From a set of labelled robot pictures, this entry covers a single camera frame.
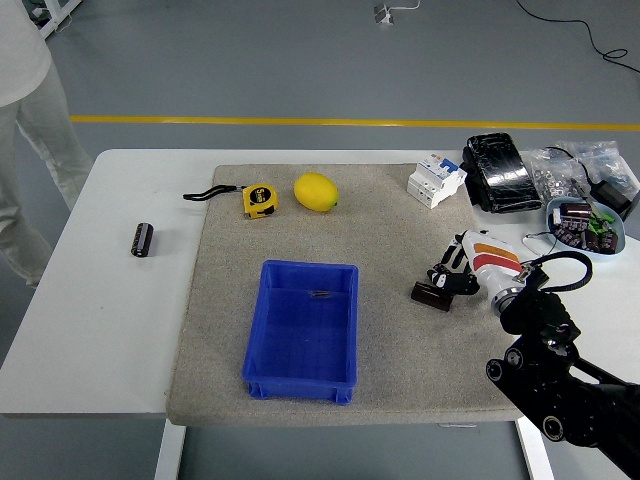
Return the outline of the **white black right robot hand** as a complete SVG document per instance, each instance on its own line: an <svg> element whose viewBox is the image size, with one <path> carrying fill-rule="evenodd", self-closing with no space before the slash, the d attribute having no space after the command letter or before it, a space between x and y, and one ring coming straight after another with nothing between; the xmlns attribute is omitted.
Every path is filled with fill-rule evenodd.
<svg viewBox="0 0 640 480"><path fill-rule="evenodd" d="M490 300L519 292L523 272L513 248L485 233L466 230L456 234L442 259L427 271L431 283L451 295L475 295L481 288Z"/></svg>

